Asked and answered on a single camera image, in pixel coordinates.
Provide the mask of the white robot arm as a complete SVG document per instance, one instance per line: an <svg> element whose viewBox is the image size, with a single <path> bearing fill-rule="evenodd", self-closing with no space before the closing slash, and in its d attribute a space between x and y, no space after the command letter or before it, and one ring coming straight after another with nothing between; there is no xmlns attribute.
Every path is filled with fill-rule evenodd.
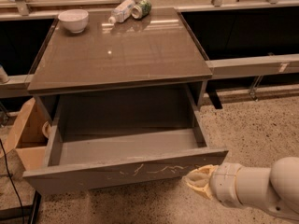
<svg viewBox="0 0 299 224"><path fill-rule="evenodd" d="M206 165L190 171L184 181L195 193L223 206L252 207L299 223L298 157L280 159L270 168L230 162Z"/></svg>

